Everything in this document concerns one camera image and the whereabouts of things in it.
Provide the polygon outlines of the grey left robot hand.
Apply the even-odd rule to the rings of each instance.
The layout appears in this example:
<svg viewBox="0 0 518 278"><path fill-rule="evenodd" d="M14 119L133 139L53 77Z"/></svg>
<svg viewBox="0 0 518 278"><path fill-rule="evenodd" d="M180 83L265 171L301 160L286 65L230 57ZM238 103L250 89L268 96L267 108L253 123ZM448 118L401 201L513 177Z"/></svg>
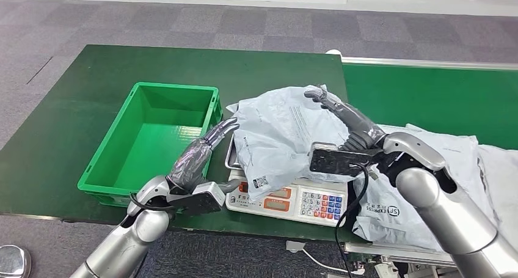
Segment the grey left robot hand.
<svg viewBox="0 0 518 278"><path fill-rule="evenodd" d="M166 175L170 193L174 195L191 194L196 186L205 183L203 170L210 161L213 150L226 134L238 128L238 119L230 117L213 126L205 135L194 139Z"/></svg>

